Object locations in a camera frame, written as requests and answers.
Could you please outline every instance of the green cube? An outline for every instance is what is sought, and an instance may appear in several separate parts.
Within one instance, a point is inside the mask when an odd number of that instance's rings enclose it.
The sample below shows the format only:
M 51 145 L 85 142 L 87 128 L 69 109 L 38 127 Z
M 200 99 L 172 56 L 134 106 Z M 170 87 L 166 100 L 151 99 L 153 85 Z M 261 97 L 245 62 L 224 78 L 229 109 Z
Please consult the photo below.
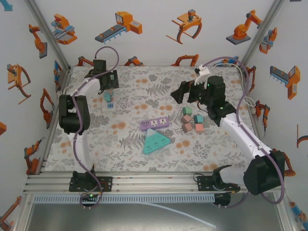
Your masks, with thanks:
M 190 107 L 183 107 L 183 115 L 192 115 L 193 110 Z
M 194 119 L 194 122 L 196 123 L 196 124 L 202 124 L 203 123 L 203 116 L 201 116 L 201 115 L 195 115 L 194 117 L 193 117 L 193 119 Z

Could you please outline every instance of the purple power strip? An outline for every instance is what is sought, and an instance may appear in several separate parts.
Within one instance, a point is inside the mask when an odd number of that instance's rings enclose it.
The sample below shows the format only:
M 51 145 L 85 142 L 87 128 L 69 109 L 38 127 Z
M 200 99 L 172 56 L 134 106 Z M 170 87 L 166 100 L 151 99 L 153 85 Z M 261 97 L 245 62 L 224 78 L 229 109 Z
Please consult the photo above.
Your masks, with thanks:
M 168 128 L 169 127 L 169 118 L 163 117 L 158 119 L 149 119 L 140 122 L 140 129 L 141 131 L 146 131 L 147 129 L 151 128 L 153 130 L 160 129 L 160 128 Z

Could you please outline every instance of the white wall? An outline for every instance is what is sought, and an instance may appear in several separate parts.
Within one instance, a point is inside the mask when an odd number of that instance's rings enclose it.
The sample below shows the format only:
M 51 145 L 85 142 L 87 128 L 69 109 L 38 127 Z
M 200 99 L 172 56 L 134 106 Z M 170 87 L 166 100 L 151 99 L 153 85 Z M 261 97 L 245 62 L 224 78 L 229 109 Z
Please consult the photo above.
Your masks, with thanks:
M 24 1 L 10 0 L 12 12 L 5 12 L 0 7 L 0 121 L 7 126 L 7 131 L 0 136 L 0 215 L 21 195 L 26 182 L 26 162 L 24 148 L 30 147 L 43 136 L 48 136 L 46 122 L 39 107 L 40 98 L 45 88 L 55 105 L 57 97 L 54 84 L 54 60 L 51 47 L 48 56 L 39 59 L 39 52 L 34 44 L 34 36 L 29 32 L 28 24 L 37 26 Z M 46 41 L 38 32 L 42 41 Z M 7 64 L 19 64 L 29 74 L 31 83 L 24 87 L 31 97 L 18 105 L 23 95 L 17 88 L 8 90 Z M 51 105 L 45 101 L 45 108 Z M 43 152 L 46 139 L 41 143 L 36 156 Z
M 197 64 L 223 55 L 243 57 L 252 40 L 235 46 L 226 37 L 245 22 L 246 14 L 251 10 L 256 10 L 256 15 L 263 20 L 273 0 L 75 0 L 74 4 L 69 0 L 36 0 L 36 3 L 46 22 L 51 23 L 58 13 L 75 27 L 78 39 L 68 45 L 59 44 L 71 65 L 76 65 L 82 55 L 90 60 L 94 58 L 96 50 L 104 45 L 95 37 L 116 24 L 115 13 L 118 11 L 131 13 L 134 20 L 142 23 L 143 29 L 140 35 L 128 32 L 106 42 L 106 46 L 119 51 L 120 64 L 137 56 L 146 65 L 171 65 L 185 54 L 198 53 Z M 171 20 L 176 20 L 190 9 L 196 10 L 196 14 L 202 17 L 203 27 L 196 39 L 182 35 L 181 45 L 166 35 L 176 38 L 179 26 Z M 189 30 L 189 33 L 193 34 L 196 26 L 191 30 L 193 32 Z M 256 32 L 257 26 L 252 23 L 248 35 L 253 37 Z M 116 61 L 113 51 L 105 50 L 99 56 L 108 57 L 110 64 Z M 182 61 L 182 64 L 190 64 L 190 60 Z
M 307 9 L 308 1 L 286 1 L 270 27 L 278 29 L 274 46 L 268 54 L 256 51 L 249 62 L 249 66 L 257 67 L 256 87 L 251 95 L 254 100 L 260 100 L 270 107 L 265 142 L 271 148 L 285 152 L 291 159 L 296 176 L 285 178 L 287 193 L 306 213 L 308 213 L 308 142 L 303 141 L 299 148 L 296 148 L 296 125 L 299 124 L 299 136 L 308 135 Z M 271 65 L 286 73 L 294 65 L 298 66 L 301 80 L 297 84 L 297 95 L 292 100 L 287 98 L 287 88 L 284 84 L 270 77 Z

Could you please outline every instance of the triangular power strip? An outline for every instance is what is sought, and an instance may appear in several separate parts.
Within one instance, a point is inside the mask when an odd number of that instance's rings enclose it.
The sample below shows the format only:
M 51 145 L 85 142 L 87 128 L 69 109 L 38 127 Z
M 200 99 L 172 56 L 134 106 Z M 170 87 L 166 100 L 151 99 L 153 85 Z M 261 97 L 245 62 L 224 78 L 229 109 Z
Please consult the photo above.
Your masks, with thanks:
M 170 142 L 171 140 L 166 136 L 163 136 L 153 129 L 147 129 L 143 153 L 148 155 L 157 149 L 165 147 L 167 144 L 170 144 Z

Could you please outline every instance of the table surface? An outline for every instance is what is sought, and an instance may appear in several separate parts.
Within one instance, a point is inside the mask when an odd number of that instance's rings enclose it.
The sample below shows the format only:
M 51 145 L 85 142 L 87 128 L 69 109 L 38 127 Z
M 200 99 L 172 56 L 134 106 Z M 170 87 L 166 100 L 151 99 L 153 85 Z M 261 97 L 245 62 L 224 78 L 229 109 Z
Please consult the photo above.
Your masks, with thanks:
M 92 67 L 74 67 L 70 79 L 71 93 L 83 81 Z M 246 167 L 247 160 L 231 137 L 197 108 L 197 103 L 184 103 L 192 108 L 192 115 L 204 117 L 203 133 L 193 129 L 184 133 L 180 110 L 168 128 L 157 130 L 171 139 L 171 144 L 150 155 L 144 155 L 146 132 L 141 132 L 139 122 L 168 116 L 173 120 L 179 105 L 170 93 L 182 81 L 196 78 L 194 67 L 176 66 L 119 66 L 120 88 L 117 89 L 115 113 L 103 113 L 103 95 L 94 92 L 87 98 L 91 124 L 88 130 L 90 155 L 96 171 L 211 171 L 218 166 Z M 216 74 L 223 76 L 227 100 L 236 107 L 242 88 L 235 67 L 218 67 Z M 247 106 L 240 107 L 240 116 L 252 129 Z M 45 171 L 73 171 L 74 156 L 67 135 L 57 125 Z

